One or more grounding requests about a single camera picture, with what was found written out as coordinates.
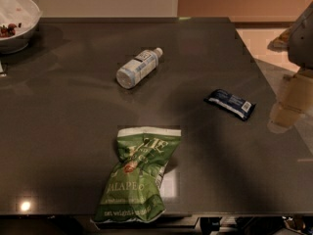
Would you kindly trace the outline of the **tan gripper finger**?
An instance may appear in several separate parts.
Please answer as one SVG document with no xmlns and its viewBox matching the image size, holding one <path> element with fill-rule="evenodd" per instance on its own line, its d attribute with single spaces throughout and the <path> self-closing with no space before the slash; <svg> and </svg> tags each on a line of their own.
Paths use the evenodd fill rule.
<svg viewBox="0 0 313 235">
<path fill-rule="evenodd" d="M 284 75 L 270 113 L 269 130 L 277 134 L 285 133 L 312 107 L 313 70 L 300 68 L 293 75 Z"/>
</svg>

